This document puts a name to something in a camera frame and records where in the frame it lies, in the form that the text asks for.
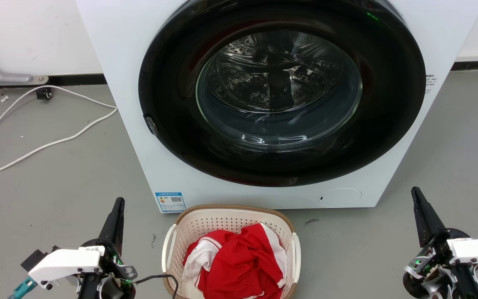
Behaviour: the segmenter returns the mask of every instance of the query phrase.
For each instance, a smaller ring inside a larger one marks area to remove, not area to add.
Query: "front-load washing machine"
[[[161,212],[377,204],[478,0],[77,0]]]

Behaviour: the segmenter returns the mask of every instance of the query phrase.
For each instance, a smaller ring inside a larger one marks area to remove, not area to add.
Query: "power cord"
[[[171,274],[151,275],[151,276],[148,276],[146,278],[142,278],[140,280],[137,280],[134,283],[135,284],[140,284],[141,282],[146,282],[147,280],[151,280],[152,278],[167,278],[167,277],[171,277],[176,284],[176,286],[174,288],[174,293],[173,293],[173,299],[175,299],[176,292],[178,291],[178,280],[176,280],[176,277],[172,276]]]
[[[33,89],[31,89],[30,91],[27,91],[26,93],[24,93],[22,96],[20,96],[14,103],[12,103],[10,105],[10,107],[7,108],[7,110],[5,110],[5,112],[3,112],[3,114],[1,114],[0,116],[0,121],[2,120],[2,118],[5,116],[5,114],[12,109],[12,107],[14,107],[14,105],[19,102],[21,99],[23,99],[25,96],[27,96],[29,93],[32,93],[33,91],[36,91],[37,89],[41,89],[41,88],[45,88],[45,87],[51,87],[51,88],[55,88],[55,89],[59,89],[61,91],[66,91],[68,93],[71,93],[72,95],[76,95],[76,96],[80,96],[82,98],[85,98],[86,100],[90,100],[91,102],[95,102],[97,104],[100,104],[100,105],[103,105],[103,106],[106,106],[106,107],[109,107],[109,108],[114,108],[114,110],[112,112],[110,112],[108,115],[105,115],[104,117],[101,117],[99,119],[96,119],[95,121],[93,121],[92,123],[90,123],[89,125],[87,125],[86,127],[84,127],[84,129],[82,129],[80,132],[78,132],[77,134],[71,136],[71,137],[68,137],[68,138],[64,138],[64,139],[61,139],[61,140],[57,140],[55,142],[51,142],[49,144],[45,144],[44,146],[40,146],[38,147],[37,149],[35,149],[34,151],[16,159],[15,161],[12,161],[11,163],[8,163],[7,165],[3,166],[2,168],[0,168],[0,171],[4,170],[4,169],[7,169],[8,167],[18,163],[19,161],[22,161],[23,159],[29,157],[30,155],[33,155],[34,153],[37,153],[41,150],[43,150],[44,148],[46,147],[49,147],[49,146],[52,146],[52,145],[55,145],[55,144],[58,144],[58,143],[61,143],[61,142],[65,142],[65,141],[68,141],[68,140],[72,140],[74,138],[77,138],[78,136],[80,136],[82,133],[84,133],[86,130],[88,130],[91,126],[95,125],[96,123],[98,123],[99,121],[102,121],[104,119],[107,119],[108,117],[111,117],[115,112],[117,112],[117,107],[116,106],[111,106],[111,105],[108,105],[108,104],[104,104],[104,103],[101,103],[97,100],[93,100],[87,96],[84,96],[84,95],[81,95],[79,93],[75,93],[73,91],[68,91],[67,89],[64,89],[62,87],[58,87],[58,86],[53,86],[53,85],[43,85],[43,86],[40,86],[40,87],[35,87]],[[176,289],[178,289],[178,282],[176,281],[176,278],[173,277],[173,279],[175,280],[176,282]]]

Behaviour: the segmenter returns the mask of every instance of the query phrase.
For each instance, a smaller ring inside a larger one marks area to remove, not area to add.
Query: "energy label sticker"
[[[156,193],[156,198],[160,204],[161,211],[167,212],[184,212],[185,203],[181,192],[163,192]]]

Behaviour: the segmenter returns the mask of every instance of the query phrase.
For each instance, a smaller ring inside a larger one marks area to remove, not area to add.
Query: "concrete floor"
[[[70,89],[114,104],[106,86]],[[26,90],[0,91],[0,98],[9,96],[0,114]],[[62,91],[49,102],[23,100],[0,124],[0,167],[110,111]],[[413,186],[447,226],[478,237],[478,71],[448,76],[376,208],[282,211],[302,244],[295,298],[411,298],[401,277],[419,251]],[[20,263],[34,250],[77,248],[97,237],[117,196],[127,200],[125,262],[141,277],[158,274],[176,215],[158,212],[118,113],[0,172],[0,299],[26,277]],[[35,289],[28,298],[76,298],[68,283],[61,285]],[[158,279],[137,289],[141,298],[170,298]]]

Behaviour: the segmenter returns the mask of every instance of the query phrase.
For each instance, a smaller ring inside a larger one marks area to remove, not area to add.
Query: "plastic laundry basket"
[[[300,278],[300,241],[294,226],[286,216],[266,208],[211,204],[188,208],[178,216],[171,226],[161,252],[161,269],[163,274],[172,274],[178,280],[177,299],[203,299],[204,296],[193,284],[182,281],[184,266],[182,262],[188,246],[203,235],[217,229],[240,233],[241,228],[256,223],[264,223],[279,237],[287,254],[287,273],[281,298],[290,299],[296,290]],[[165,288],[174,293],[175,282],[172,278],[164,278]]]

